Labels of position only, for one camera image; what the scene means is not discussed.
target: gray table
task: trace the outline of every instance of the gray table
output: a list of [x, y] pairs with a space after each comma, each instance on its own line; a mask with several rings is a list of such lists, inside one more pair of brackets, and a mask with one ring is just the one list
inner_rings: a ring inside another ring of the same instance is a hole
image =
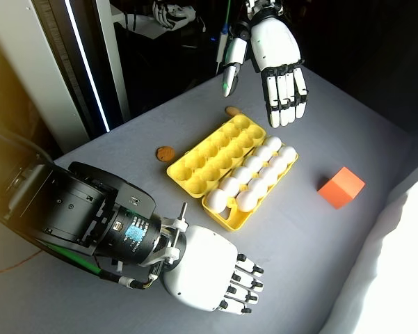
[[[410, 145], [400, 129], [305, 70], [310, 100], [305, 117], [288, 127], [268, 126], [259, 75], [243, 66], [234, 96], [221, 97], [216, 77], [60, 158], [108, 170], [150, 193], [157, 213], [176, 216], [224, 235], [265, 268], [260, 302], [250, 316], [187, 308], [160, 284], [135, 291], [98, 280], [40, 255], [0, 275], [0, 333], [317, 333], [383, 206]], [[227, 120], [235, 105], [269, 134], [293, 145], [300, 159], [238, 232], [212, 221], [200, 200], [166, 175], [154, 153], [173, 146], [178, 156]], [[335, 210], [316, 188], [347, 166], [366, 183]], [[0, 228], [0, 267], [33, 247]]]

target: white robotic hand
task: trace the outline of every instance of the white robotic hand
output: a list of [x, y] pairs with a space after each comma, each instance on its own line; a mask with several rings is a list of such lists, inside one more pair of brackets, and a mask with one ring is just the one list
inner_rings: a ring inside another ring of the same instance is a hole
[[285, 126], [301, 118], [306, 108], [307, 89], [300, 68], [300, 50], [291, 31], [278, 19], [281, 8], [277, 8], [274, 1], [269, 1], [264, 8], [262, 3], [258, 6], [253, 2], [246, 2], [249, 18], [252, 18], [250, 38], [246, 26], [241, 23], [244, 28], [234, 32], [237, 37], [226, 53], [223, 93], [228, 96], [235, 89], [250, 41], [262, 76], [270, 124], [272, 127]]
[[248, 303], [256, 304], [263, 290], [263, 269], [211, 230], [190, 226], [185, 235], [182, 259], [163, 274], [168, 292], [199, 310], [251, 313]]
[[179, 7], [163, 1], [153, 1], [152, 11], [155, 20], [170, 31], [182, 28], [196, 16], [192, 6]]

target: yellow egg carton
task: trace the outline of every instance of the yellow egg carton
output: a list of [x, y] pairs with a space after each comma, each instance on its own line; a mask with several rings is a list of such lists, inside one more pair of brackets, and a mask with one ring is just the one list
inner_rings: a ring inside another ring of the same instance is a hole
[[[224, 176], [230, 175], [235, 167], [240, 166], [245, 157], [252, 154], [253, 149], [261, 145], [265, 138], [264, 129], [240, 113], [170, 165], [167, 174], [190, 196], [201, 198], [215, 189]], [[289, 171], [294, 162], [278, 176], [278, 181]], [[268, 188], [267, 194], [274, 186]], [[241, 185], [241, 190], [245, 189], [247, 186]], [[251, 212], [239, 211], [235, 198], [229, 198], [227, 210], [230, 210], [230, 213], [227, 218], [212, 212], [205, 205], [205, 196], [202, 199], [202, 206], [210, 217], [227, 230], [236, 231], [257, 210], [267, 194], [258, 201]]]

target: brown round object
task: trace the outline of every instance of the brown round object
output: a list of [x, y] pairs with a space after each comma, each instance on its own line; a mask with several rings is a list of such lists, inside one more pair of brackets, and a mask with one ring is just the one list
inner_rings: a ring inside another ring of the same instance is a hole
[[170, 146], [161, 146], [156, 150], [156, 158], [160, 161], [170, 161], [175, 157], [175, 150]]
[[235, 106], [226, 106], [225, 113], [229, 115], [230, 117], [234, 117], [235, 115], [238, 115], [239, 113], [241, 113], [241, 109], [236, 108]]

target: white sheet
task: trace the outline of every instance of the white sheet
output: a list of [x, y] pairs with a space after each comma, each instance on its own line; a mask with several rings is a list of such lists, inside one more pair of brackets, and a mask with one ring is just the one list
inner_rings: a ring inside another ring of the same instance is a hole
[[321, 334], [418, 334], [418, 183], [378, 217]]

